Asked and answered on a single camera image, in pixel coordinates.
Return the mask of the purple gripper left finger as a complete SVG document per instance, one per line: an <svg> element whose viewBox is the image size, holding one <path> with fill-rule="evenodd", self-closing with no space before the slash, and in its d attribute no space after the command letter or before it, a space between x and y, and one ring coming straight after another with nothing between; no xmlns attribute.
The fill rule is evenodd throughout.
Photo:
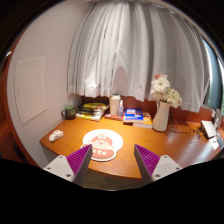
<svg viewBox="0 0 224 224"><path fill-rule="evenodd" d="M87 145L68 156L57 156L44 170L81 186L91 157L92 146Z"/></svg>

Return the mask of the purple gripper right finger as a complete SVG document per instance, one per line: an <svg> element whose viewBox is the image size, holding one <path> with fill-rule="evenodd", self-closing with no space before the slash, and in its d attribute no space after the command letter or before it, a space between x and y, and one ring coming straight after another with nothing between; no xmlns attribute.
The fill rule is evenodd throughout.
<svg viewBox="0 0 224 224"><path fill-rule="evenodd" d="M168 155L159 156L137 144L134 145L134 156L144 185L182 169L182 167Z"/></svg>

